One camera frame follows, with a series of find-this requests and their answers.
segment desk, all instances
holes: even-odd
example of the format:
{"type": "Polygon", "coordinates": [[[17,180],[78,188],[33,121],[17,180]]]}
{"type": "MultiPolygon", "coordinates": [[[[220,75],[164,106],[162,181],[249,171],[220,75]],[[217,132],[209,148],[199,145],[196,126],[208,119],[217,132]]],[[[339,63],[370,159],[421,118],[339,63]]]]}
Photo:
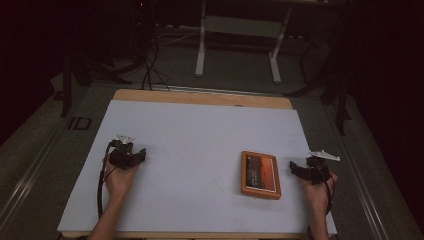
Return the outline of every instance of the desk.
{"type": "MultiPolygon", "coordinates": [[[[111,101],[59,224],[64,236],[96,224],[101,159],[116,134],[136,137],[135,150],[147,148],[117,236],[304,238],[307,203],[288,162],[304,164],[309,149],[289,100],[137,90],[119,90],[111,101]],[[243,150],[277,157],[280,200],[241,194],[243,150]]],[[[327,222],[336,233],[331,214],[327,222]]]]}
{"type": "Polygon", "coordinates": [[[280,71],[277,63],[278,52],[292,15],[293,6],[309,6],[314,8],[335,9],[342,4],[332,3],[333,1],[324,0],[268,0],[269,2],[280,2],[288,6],[282,22],[260,21],[251,19],[240,19],[231,17],[210,16],[206,13],[206,0],[202,1],[202,15],[200,21],[200,44],[197,55],[195,75],[203,76],[203,66],[206,55],[205,34],[206,31],[230,33],[239,35],[259,36],[275,38],[275,47],[268,53],[274,83],[281,83],[280,71]]]}

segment white tabletop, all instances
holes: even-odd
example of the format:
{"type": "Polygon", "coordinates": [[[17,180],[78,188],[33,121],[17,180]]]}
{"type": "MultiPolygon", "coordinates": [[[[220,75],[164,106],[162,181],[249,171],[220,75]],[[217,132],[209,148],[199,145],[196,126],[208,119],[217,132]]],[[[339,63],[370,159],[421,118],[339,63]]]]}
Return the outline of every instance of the white tabletop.
{"type": "MultiPolygon", "coordinates": [[[[309,152],[295,110],[113,100],[58,226],[65,235],[96,224],[99,171],[117,134],[135,137],[134,151],[147,148],[118,233],[305,232],[308,208],[288,167],[309,152]],[[276,156],[280,200],[241,194],[244,150],[276,156]]],[[[336,233],[331,214],[327,223],[336,233]]]]}

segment gray carpet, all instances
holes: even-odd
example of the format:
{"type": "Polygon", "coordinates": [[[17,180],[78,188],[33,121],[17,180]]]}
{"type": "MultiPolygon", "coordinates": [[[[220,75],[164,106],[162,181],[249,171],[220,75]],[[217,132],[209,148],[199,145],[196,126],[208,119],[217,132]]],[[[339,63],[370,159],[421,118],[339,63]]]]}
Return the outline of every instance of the gray carpet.
{"type": "MultiPolygon", "coordinates": [[[[304,44],[286,42],[278,57],[284,75],[280,85],[272,82],[266,53],[208,49],[204,76],[197,78],[194,76],[196,48],[190,44],[161,45],[155,66],[163,79],[166,79],[163,74],[169,76],[167,84],[170,86],[282,96],[283,92],[305,86],[298,65],[299,54],[293,49],[301,53],[304,44]]],[[[140,87],[144,72],[140,70],[126,76],[134,81],[131,88],[140,87]]],[[[154,74],[152,81],[161,80],[154,74]]],[[[57,225],[107,105],[115,90],[122,87],[98,80],[88,91],[75,88],[71,116],[92,118],[89,130],[67,130],[70,117],[60,119],[60,103],[49,100],[1,147],[0,203],[4,205],[6,196],[12,193],[49,133],[61,129],[26,200],[11,218],[3,239],[57,237],[57,225]]],[[[318,89],[291,100],[299,113],[310,149],[325,149],[342,158],[340,163],[329,163],[339,176],[332,213],[340,239],[377,239],[369,211],[366,211],[370,205],[375,206],[387,235],[380,239],[424,239],[354,100],[349,98],[347,110],[351,120],[345,121],[346,136],[341,137],[334,126],[336,106],[321,105],[318,99],[321,92],[322,89],[318,89]],[[363,183],[365,190],[358,189],[358,182],[363,183]],[[364,202],[361,196],[368,196],[371,202],[364,202]]]]}

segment floor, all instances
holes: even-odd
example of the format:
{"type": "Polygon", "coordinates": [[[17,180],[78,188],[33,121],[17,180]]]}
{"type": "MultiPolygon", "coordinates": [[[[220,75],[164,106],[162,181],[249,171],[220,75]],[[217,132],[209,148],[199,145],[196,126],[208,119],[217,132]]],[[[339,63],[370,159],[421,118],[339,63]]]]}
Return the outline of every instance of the floor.
{"type": "MultiPolygon", "coordinates": [[[[181,34],[187,34],[187,31],[183,30],[181,34]]],[[[204,75],[197,78],[194,76],[196,41],[190,38],[175,40],[174,36],[159,38],[159,52],[152,74],[154,90],[168,90],[168,86],[171,91],[283,97],[284,93],[305,86],[299,57],[306,44],[301,39],[288,38],[283,42],[278,57],[283,82],[279,85],[272,82],[263,49],[223,47],[210,42],[204,75]]],[[[313,52],[311,54],[307,60],[310,62],[305,63],[309,64],[306,66],[307,77],[322,64],[322,59],[314,57],[313,52]]],[[[73,107],[66,117],[59,117],[61,102],[50,99],[1,146],[0,204],[3,207],[0,239],[56,239],[63,209],[109,101],[119,88],[140,88],[145,71],[140,69],[123,76],[133,82],[130,86],[116,85],[100,78],[90,87],[79,86],[74,81],[73,107]],[[91,118],[90,128],[68,129],[72,117],[91,118]]],[[[52,82],[60,88],[60,80],[61,75],[52,82]]],[[[337,106],[335,103],[321,104],[322,90],[316,89],[290,100],[299,113],[310,149],[325,149],[342,159],[340,163],[329,163],[339,176],[332,210],[339,238],[424,239],[356,108],[355,100],[348,98],[350,119],[344,122],[346,135],[341,136],[334,124],[337,106]]]]}

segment orange box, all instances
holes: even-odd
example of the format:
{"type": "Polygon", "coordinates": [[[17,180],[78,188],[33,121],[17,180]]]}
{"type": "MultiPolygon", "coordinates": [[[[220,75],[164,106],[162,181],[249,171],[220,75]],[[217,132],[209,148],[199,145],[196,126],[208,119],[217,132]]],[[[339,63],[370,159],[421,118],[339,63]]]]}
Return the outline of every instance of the orange box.
{"type": "Polygon", "coordinates": [[[275,156],[244,151],[241,161],[241,192],[243,194],[275,200],[281,198],[275,156]]]}

